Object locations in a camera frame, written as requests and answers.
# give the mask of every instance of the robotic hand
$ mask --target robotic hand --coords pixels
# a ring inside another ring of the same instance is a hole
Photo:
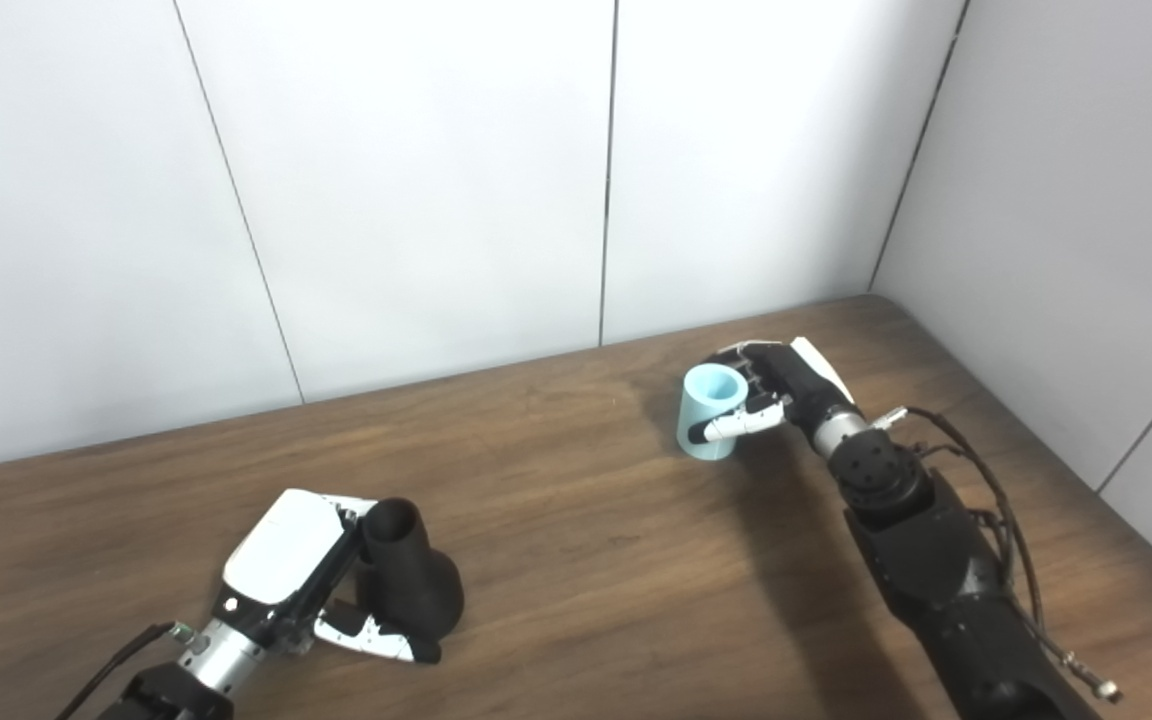
[[[359,606],[333,602],[355,562]],[[229,720],[230,698],[266,655],[306,652],[314,638],[371,655],[438,662],[439,639],[461,619],[456,566],[430,550],[416,506],[288,488],[225,562],[211,623],[151,626],[65,708],[73,714],[119,662],[161,634],[187,645],[177,661],[147,667],[100,720]]]
[[[835,370],[805,338],[788,344],[740,342],[707,363],[738,370],[749,381],[749,397],[729,414],[692,425],[687,437],[713,442],[783,423],[805,434],[838,483],[847,526],[888,611],[914,630],[964,720],[1097,720],[1044,650],[1096,697],[1120,700],[1114,683],[1047,635],[1033,564],[1005,490],[946,418],[897,407],[865,420]],[[932,420],[952,445],[931,450],[896,445],[887,429],[907,415]],[[967,509],[937,470],[924,468],[924,457],[937,450],[973,462],[995,493],[1001,518]],[[996,550],[982,528],[991,530]],[[1017,555],[1030,611],[1011,589]]]

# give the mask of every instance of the wooden table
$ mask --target wooden table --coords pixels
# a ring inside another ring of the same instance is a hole
[[[721,462],[673,439],[690,365],[796,334],[867,414],[932,407],[972,438],[1025,524],[1053,632],[1128,692],[1102,715],[1152,719],[1152,550],[877,297],[0,465],[0,719],[54,715],[152,621],[204,623],[225,558],[285,487],[410,497],[467,614],[433,667],[326,644],[266,661],[243,720],[950,719],[803,438],[742,439]],[[967,465],[938,465],[986,505]],[[177,652],[160,641],[81,715]]]

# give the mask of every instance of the black cable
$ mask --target black cable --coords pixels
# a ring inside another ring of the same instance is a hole
[[[108,677],[111,673],[129,659],[129,657],[136,655],[141,652],[147,644],[161,638],[165,634],[174,628],[175,623],[159,623],[157,626],[149,626],[141,634],[132,638],[132,642],[127,643],[122,650],[119,650],[109,658],[109,661],[105,664],[88,683],[83,685],[83,689],[74,696],[74,700],[69,702],[69,705],[65,706],[65,710],[60,711],[60,715],[56,715],[56,720],[68,720],[69,715],[74,714],[74,711],[78,710],[78,706],[96,691],[97,685],[101,684],[105,679]]]
[[[938,430],[941,430],[947,438],[954,441],[957,446],[955,450],[960,450],[961,455],[972,462],[975,468],[980,473],[980,478],[986,482],[991,491],[993,491],[993,497],[998,505],[998,510],[1002,514],[1002,524],[1007,529],[1007,533],[1011,537],[1015,543],[1016,553],[1020,553],[1021,564],[1024,566],[1025,570],[1025,584],[1029,585],[1029,602],[1030,612],[1034,616],[1036,623],[1039,628],[1046,626],[1046,620],[1043,619],[1043,591],[1038,588],[1038,574],[1034,571],[1033,558],[1029,555],[1029,546],[1025,543],[1025,536],[1020,531],[1020,522],[1016,520],[1015,511],[1011,510],[1011,500],[1007,497],[1007,491],[1002,488],[1002,483],[998,482],[996,475],[990,469],[990,465],[983,457],[980,457],[979,452],[975,450],[972,444],[968,441],[968,438],[963,433],[958,432],[958,429],[954,427],[949,420],[945,418],[941,414],[933,414],[931,410],[924,410],[922,407],[905,407],[905,410],[910,415],[918,415],[919,418],[929,420],[935,425]],[[1005,561],[1005,568],[1002,573],[1007,579],[1011,579],[1015,575],[1015,553],[1006,553],[1002,558]]]
[[[1034,570],[1033,556],[1029,555],[1029,543],[1025,541],[1025,536],[1021,532],[1020,523],[1016,521],[1015,511],[1011,510],[1010,498],[1007,497],[1007,493],[1002,488],[1002,483],[998,482],[996,475],[990,469],[987,462],[975,450],[968,438],[963,437],[963,433],[958,432],[958,429],[955,429],[954,424],[946,419],[945,416],[933,414],[930,410],[923,410],[922,407],[907,406],[905,410],[910,415],[918,415],[919,418],[931,420],[938,430],[941,430],[946,437],[955,442],[955,445],[938,445],[923,448],[923,450],[919,450],[919,457],[926,457],[940,450],[947,450],[954,455],[965,457],[965,460],[972,462],[979,471],[980,477],[988,484],[991,491],[993,491],[993,497],[995,497],[998,510],[1001,511],[1002,520],[998,520],[996,515],[988,510],[972,510],[971,513],[976,520],[992,530],[995,541],[1000,544],[1000,553],[1005,555],[1002,558],[1005,577],[1009,588],[1011,586],[1011,576],[1014,575],[1011,570],[1014,562],[1011,561],[1010,546],[1015,546],[1016,552],[1020,553],[1020,564],[1025,570],[1025,584],[1029,585],[1029,601],[1032,609],[1025,612],[1024,607],[1020,605],[1015,592],[1009,593],[1009,600],[1011,601],[1011,606],[1015,607],[1016,614],[1020,615],[1020,620],[1025,624],[1025,628],[1029,629],[1029,632],[1037,638],[1044,649],[1056,657],[1062,667],[1069,670],[1076,679],[1082,680],[1083,683],[1087,683],[1087,687],[1092,688],[1096,697],[1114,703],[1123,700],[1123,692],[1119,691],[1117,685],[1108,682],[1106,679],[1101,679],[1091,667],[1076,659],[1074,652],[1066,651],[1064,647],[1061,647],[1047,634],[1046,621],[1043,619],[1043,593],[1038,589],[1038,574]],[[1002,547],[1007,547],[1009,551],[1003,553],[1001,551]]]

